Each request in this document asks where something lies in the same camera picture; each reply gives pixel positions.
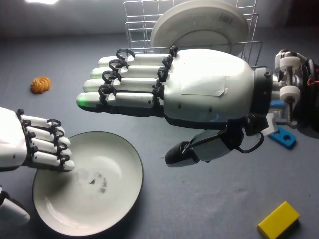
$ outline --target white plate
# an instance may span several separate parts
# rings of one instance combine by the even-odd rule
[[[99,233],[131,209],[142,187],[140,157],[125,139],[88,132],[70,138],[76,168],[38,170],[33,201],[42,220],[69,236]]]
[[[207,46],[244,42],[247,20],[235,7],[222,0],[193,0],[168,10],[151,32],[152,47]],[[216,46],[215,50],[238,55],[243,45]]]

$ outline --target gray wall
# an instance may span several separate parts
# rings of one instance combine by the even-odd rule
[[[60,0],[55,5],[0,0],[0,36],[124,32],[125,0]],[[284,25],[290,0],[258,0],[259,27]]]

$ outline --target orange pastry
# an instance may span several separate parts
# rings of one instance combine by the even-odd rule
[[[31,83],[31,91],[34,94],[42,94],[51,87],[51,80],[46,76],[35,77]]]

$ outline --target bright light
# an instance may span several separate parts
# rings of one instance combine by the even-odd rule
[[[56,4],[60,0],[25,0],[27,3],[43,3],[53,5]]]

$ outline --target gray table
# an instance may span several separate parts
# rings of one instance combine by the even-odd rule
[[[318,29],[258,29],[255,39],[264,41],[259,65],[273,67],[275,54],[284,47],[319,62],[316,32]],[[301,214],[301,226],[290,238],[318,238],[318,140],[293,131],[298,143],[292,151],[266,138],[250,154],[234,151],[209,164],[168,168],[166,152],[192,139],[199,130],[173,127],[155,117],[95,114],[77,107],[75,98],[97,61],[122,47],[126,47],[124,35],[30,38],[0,44],[2,107],[24,108],[31,116],[58,119],[68,136],[107,131],[134,141],[144,165],[140,198],[127,217],[99,238],[258,239],[261,236],[256,225],[283,201]],[[43,95],[33,95],[29,85],[39,75],[51,78],[52,87]],[[32,203],[34,174],[29,168],[0,174],[4,190],[32,215],[27,226],[2,233],[0,238],[63,237],[49,230],[36,215]]]

